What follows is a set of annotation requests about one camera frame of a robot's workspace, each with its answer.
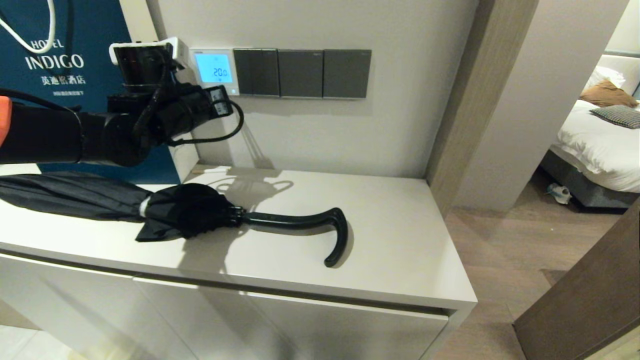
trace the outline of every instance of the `umbrella strap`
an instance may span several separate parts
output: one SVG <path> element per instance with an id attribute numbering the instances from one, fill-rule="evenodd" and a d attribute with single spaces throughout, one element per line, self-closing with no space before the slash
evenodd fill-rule
<path id="1" fill-rule="evenodd" d="M 151 195 L 140 203 L 140 216 L 143 218 L 147 217 L 147 206 L 149 206 L 149 200 L 151 200 Z"/>

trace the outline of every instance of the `black cable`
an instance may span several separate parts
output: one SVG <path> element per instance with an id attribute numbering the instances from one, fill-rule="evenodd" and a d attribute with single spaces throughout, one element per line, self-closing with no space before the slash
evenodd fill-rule
<path id="1" fill-rule="evenodd" d="M 164 67 L 163 73 L 160 76 L 160 84 L 159 87 L 154 91 L 154 94 L 145 109 L 142 111 L 142 113 L 140 113 L 138 120 L 133 125 L 132 132 L 134 136 L 140 136 L 145 130 L 147 130 L 149 120 L 151 120 L 151 116 L 156 113 L 158 102 L 160 101 L 162 95 L 164 95 L 167 76 L 169 76 L 169 73 L 171 72 L 171 58 L 168 51 L 163 51 L 161 52 L 161 54 L 163 55 Z"/>
<path id="2" fill-rule="evenodd" d="M 178 145 L 182 145 L 182 144 L 185 144 L 185 143 L 220 142 L 220 141 L 226 140 L 228 138 L 231 138 L 235 134 L 238 134 L 238 132 L 240 132 L 240 129 L 242 129 L 242 126 L 244 125 L 244 112 L 242 111 L 242 108 L 240 108 L 240 105 L 236 104 L 235 102 L 233 102 L 231 100 L 227 100 L 227 99 L 216 100 L 216 101 L 211 103 L 211 106 L 215 106 L 216 104 L 228 104 L 228 105 L 231 105 L 238 112 L 238 125 L 236 126 L 236 128 L 232 132 L 230 132 L 229 134 L 227 134 L 225 136 L 221 136 L 221 137 L 218 137 L 218 138 L 192 139 L 192 140 L 169 140 L 169 141 L 166 142 L 167 145 L 169 145 L 169 146 L 178 146 Z"/>
<path id="3" fill-rule="evenodd" d="M 60 110 L 60 111 L 71 111 L 71 109 L 68 109 L 64 106 L 60 106 L 56 103 L 53 103 L 51 101 L 45 100 L 41 97 L 37 97 L 35 95 L 31 95 L 31 94 L 27 94 L 25 92 L 21 92 L 21 91 L 17 91 L 17 90 L 11 90 L 11 89 L 6 89 L 6 88 L 0 88 L 0 96 L 7 96 L 7 97 L 14 97 L 16 99 L 20 99 L 20 100 L 25 100 L 25 101 L 29 101 L 32 102 L 34 104 L 40 105 L 40 106 L 44 106 L 45 108 L 49 108 L 51 110 Z"/>

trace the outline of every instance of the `cable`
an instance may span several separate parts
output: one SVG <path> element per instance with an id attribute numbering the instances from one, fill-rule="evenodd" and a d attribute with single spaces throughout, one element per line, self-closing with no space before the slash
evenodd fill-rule
<path id="1" fill-rule="evenodd" d="M 160 84 L 158 88 L 154 91 L 154 94 L 151 97 L 151 100 L 149 101 L 145 109 L 142 111 L 140 116 L 138 117 L 138 120 L 133 125 L 132 132 L 134 136 L 140 136 L 144 131 L 147 130 L 147 125 L 149 123 L 149 120 L 151 120 L 151 116 L 153 116 L 153 114 L 156 112 L 158 102 L 160 98 L 164 95 L 164 89 L 167 83 L 167 76 L 169 76 L 171 73 L 171 58 L 169 53 L 166 51 L 161 52 L 161 55 L 164 61 L 164 65 L 163 65 L 163 73 L 162 75 L 160 75 Z"/>
<path id="2" fill-rule="evenodd" d="M 167 145 L 169 145 L 169 146 L 178 146 L 178 145 L 182 145 L 182 144 L 185 144 L 185 143 L 220 142 L 220 141 L 226 140 L 226 139 L 234 136 L 235 134 L 238 134 L 238 132 L 240 132 L 240 129 L 242 129 L 242 126 L 244 125 L 244 112 L 242 111 L 242 108 L 240 108 L 240 105 L 236 104 L 235 102 L 233 102 L 231 100 L 227 100 L 227 99 L 216 100 L 216 101 L 211 103 L 211 106 L 215 106 L 216 104 L 229 104 L 229 105 L 233 106 L 236 109 L 236 111 L 238 112 L 238 125 L 236 126 L 236 128 L 232 132 L 230 132 L 229 134 L 227 134 L 225 136 L 221 136 L 219 138 L 192 139 L 192 140 L 170 140 L 170 141 L 166 142 Z"/>
<path id="3" fill-rule="evenodd" d="M 47 39 L 47 43 L 41 49 L 34 49 L 29 44 L 27 44 L 21 37 L 18 35 L 3 19 L 0 19 L 0 25 L 2 25 L 5 30 L 9 31 L 9 34 L 16 39 L 20 45 L 24 46 L 25 49 L 31 51 L 35 54 L 44 54 L 53 47 L 53 38 L 56 36 L 56 9 L 53 6 L 53 0 L 47 0 L 47 4 L 49 5 L 49 38 Z"/>
<path id="4" fill-rule="evenodd" d="M 34 95 L 30 95 L 24 92 L 20 92 L 17 90 L 11 90 L 11 89 L 5 89 L 5 88 L 0 88 L 0 96 L 7 96 L 7 97 L 14 97 L 16 99 L 20 99 L 20 100 L 25 100 L 25 101 L 29 101 L 29 102 L 33 102 L 34 104 L 38 104 L 40 106 L 44 106 L 45 108 L 49 108 L 52 110 L 60 110 L 60 111 L 71 111 L 74 112 L 73 110 L 66 108 L 64 106 L 60 106 L 54 102 L 45 100 L 41 97 L 37 97 Z"/>

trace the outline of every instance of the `thermostat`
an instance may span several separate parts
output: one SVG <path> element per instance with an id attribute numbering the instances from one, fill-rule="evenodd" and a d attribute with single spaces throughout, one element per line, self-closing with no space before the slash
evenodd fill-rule
<path id="1" fill-rule="evenodd" d="M 190 49 L 189 53 L 200 86 L 224 85 L 229 95 L 240 94 L 233 50 Z"/>

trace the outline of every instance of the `cabinet door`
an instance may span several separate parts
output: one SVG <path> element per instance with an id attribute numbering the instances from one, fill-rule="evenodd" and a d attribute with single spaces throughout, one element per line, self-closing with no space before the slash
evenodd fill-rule
<path id="1" fill-rule="evenodd" d="M 417 360 L 442 315 L 135 278 L 201 360 Z"/>
<path id="2" fill-rule="evenodd" d="M 0 254 L 0 297 L 89 360 L 195 360 L 131 276 Z"/>

